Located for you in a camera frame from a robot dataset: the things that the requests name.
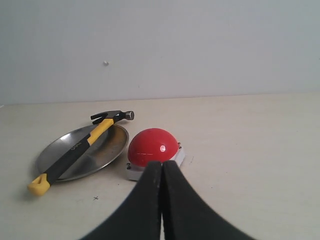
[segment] hammer handle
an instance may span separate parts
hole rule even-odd
[[[114,120],[104,119],[97,127],[95,127],[88,135],[81,139],[77,144],[70,148],[62,157],[52,164],[44,173],[40,174],[28,186],[28,190],[36,196],[44,195],[51,185],[80,158],[87,149],[95,143],[95,141],[110,126],[114,124]]]

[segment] table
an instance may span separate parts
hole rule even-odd
[[[135,112],[134,121],[119,122],[129,140],[146,128],[171,132],[185,148],[187,180],[242,231],[259,240],[320,239],[319,92],[4,106],[1,239],[79,239],[122,203],[135,186],[126,152],[42,197],[27,191],[40,152],[108,110]]]

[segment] red dome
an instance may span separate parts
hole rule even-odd
[[[171,133],[160,128],[149,128],[139,132],[128,148],[129,161],[145,167],[150,161],[165,162],[179,150],[179,144]]]

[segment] white wall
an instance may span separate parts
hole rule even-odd
[[[0,2],[0,104],[316,90],[319,0]]]

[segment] metal plate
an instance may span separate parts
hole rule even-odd
[[[45,172],[55,161],[89,134],[96,125],[89,125],[67,133],[47,146],[38,159],[36,167]],[[57,182],[79,179],[104,168],[115,160],[126,148],[129,134],[119,125],[112,125],[95,143],[57,180]]]

